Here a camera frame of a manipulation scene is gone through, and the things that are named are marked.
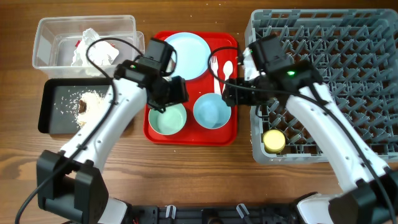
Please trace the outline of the mint green bowl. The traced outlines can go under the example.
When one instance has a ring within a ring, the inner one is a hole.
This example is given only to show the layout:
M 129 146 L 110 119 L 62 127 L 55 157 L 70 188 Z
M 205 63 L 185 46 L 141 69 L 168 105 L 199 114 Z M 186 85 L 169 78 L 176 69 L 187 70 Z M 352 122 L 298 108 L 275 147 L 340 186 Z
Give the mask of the mint green bowl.
M 166 107 L 163 113 L 150 110 L 149 124 L 151 128 L 161 135 L 170 136 L 183 129 L 187 122 L 187 111 L 182 104 Z

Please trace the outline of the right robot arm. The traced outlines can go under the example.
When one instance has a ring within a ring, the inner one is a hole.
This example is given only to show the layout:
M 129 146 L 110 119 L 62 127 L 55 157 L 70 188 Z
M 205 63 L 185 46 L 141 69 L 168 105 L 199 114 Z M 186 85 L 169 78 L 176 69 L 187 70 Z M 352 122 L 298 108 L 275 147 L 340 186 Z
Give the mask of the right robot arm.
M 257 106 L 276 98 L 309 132 L 343 191 L 340 195 L 312 193 L 298 199 L 295 209 L 300 221 L 396 222 L 397 172 L 358 135 L 318 70 L 306 60 L 292 62 L 276 35 L 249 44 L 239 62 L 254 64 L 254 78 L 226 81 L 226 104 Z

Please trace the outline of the blue bowl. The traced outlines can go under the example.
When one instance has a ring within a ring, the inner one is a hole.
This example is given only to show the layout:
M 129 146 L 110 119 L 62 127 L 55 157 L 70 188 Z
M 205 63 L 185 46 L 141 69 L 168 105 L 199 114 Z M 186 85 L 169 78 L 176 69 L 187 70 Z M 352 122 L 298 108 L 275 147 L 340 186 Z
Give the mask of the blue bowl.
M 219 129 L 231 117 L 231 108 L 223 101 L 221 95 L 207 93 L 199 97 L 193 106 L 196 122 L 206 129 Z

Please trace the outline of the white plastic spoon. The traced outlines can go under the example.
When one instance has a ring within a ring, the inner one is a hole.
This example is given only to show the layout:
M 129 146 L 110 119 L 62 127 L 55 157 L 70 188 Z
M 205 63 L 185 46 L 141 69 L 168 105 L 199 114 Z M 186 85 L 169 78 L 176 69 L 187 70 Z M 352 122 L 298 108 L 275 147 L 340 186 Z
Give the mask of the white plastic spoon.
M 230 75 L 233 73 L 233 63 L 228 60 L 223 66 L 224 80 L 227 81 Z

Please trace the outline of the rice and food leftovers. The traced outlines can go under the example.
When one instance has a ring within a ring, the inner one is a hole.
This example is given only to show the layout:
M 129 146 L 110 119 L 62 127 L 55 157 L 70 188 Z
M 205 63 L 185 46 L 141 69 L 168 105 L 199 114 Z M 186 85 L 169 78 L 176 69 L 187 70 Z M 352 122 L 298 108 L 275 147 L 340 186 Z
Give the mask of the rice and food leftovers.
M 104 104 L 104 93 L 96 90 L 82 90 L 72 93 L 67 91 L 66 96 L 62 96 L 59 103 L 54 103 L 55 109 L 62 116 L 71 115 L 72 123 L 77 128 L 97 118 L 97 112 L 102 110 Z

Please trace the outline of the yellow cup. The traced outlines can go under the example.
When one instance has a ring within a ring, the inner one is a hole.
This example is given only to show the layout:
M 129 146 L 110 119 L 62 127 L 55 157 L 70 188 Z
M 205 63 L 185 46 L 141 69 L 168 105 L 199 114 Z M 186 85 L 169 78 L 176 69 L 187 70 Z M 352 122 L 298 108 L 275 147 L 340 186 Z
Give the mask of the yellow cup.
M 262 137 L 266 152 L 271 154 L 280 153 L 285 147 L 285 136 L 277 129 L 266 131 Z

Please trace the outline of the white plastic fork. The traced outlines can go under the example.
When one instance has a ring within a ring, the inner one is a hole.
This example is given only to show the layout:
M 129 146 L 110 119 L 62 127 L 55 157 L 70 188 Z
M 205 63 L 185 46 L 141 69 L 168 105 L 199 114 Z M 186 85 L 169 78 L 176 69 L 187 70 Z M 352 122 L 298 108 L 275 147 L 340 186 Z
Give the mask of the white plastic fork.
M 218 95 L 221 95 L 221 88 L 220 88 L 220 83 L 217 79 L 218 77 L 218 59 L 217 57 L 214 55 L 211 57 L 210 60 L 210 66 L 211 66 L 211 70 L 213 72 L 213 74 L 215 75 L 214 77 L 214 92 Z

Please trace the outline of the white paper waste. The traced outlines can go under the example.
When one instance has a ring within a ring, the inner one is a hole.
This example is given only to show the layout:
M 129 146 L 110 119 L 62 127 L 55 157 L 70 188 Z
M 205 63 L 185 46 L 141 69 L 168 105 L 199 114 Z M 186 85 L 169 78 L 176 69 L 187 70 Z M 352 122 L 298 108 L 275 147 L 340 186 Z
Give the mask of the white paper waste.
M 83 31 L 81 41 L 74 50 L 72 67 L 88 67 L 91 63 L 86 59 L 87 48 L 96 40 L 100 39 L 99 34 L 92 28 Z M 96 43 L 89 50 L 89 58 L 98 66 L 111 65 L 119 55 L 119 50 L 107 41 Z

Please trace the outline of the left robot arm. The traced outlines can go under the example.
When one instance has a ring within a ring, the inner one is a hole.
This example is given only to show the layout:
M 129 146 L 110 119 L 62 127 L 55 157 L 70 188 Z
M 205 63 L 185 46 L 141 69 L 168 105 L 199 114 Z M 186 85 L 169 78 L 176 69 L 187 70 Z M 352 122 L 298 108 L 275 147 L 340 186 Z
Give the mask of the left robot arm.
M 145 106 L 158 112 L 188 101 L 185 80 L 167 70 L 177 60 L 167 42 L 152 38 L 145 53 L 106 76 L 109 89 L 98 117 L 88 121 L 59 152 L 37 160 L 37 197 L 42 210 L 72 223 L 132 223 L 131 205 L 109 196 L 102 171 L 123 131 Z

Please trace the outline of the light blue plate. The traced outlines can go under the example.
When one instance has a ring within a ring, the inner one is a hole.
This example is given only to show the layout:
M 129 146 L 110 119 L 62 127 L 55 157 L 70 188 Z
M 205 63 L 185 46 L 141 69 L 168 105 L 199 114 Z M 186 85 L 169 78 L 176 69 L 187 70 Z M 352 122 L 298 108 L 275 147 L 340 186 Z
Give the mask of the light blue plate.
M 180 76 L 186 81 L 200 77 L 208 68 L 207 60 L 211 50 L 207 42 L 199 35 L 179 32 L 165 39 L 176 51 L 172 59 L 176 62 L 171 77 Z

